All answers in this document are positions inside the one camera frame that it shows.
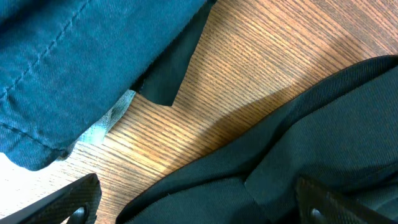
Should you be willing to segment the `black polo shirt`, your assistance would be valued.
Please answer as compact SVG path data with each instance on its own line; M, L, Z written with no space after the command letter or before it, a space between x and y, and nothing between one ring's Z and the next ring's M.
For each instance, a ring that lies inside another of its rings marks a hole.
M397 220L395 55L326 78L234 141L158 181L116 221L296 223L301 175Z

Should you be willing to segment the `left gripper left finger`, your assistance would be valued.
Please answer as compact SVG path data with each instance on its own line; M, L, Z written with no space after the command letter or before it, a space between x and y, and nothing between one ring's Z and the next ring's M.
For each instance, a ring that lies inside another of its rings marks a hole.
M68 223L94 224L101 187L95 173L88 174L39 201L1 219L7 224Z

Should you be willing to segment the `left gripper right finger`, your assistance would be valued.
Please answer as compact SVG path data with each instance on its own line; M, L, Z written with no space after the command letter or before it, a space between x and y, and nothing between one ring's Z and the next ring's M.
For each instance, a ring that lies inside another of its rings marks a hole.
M298 178L295 191L301 224L397 224L306 176Z

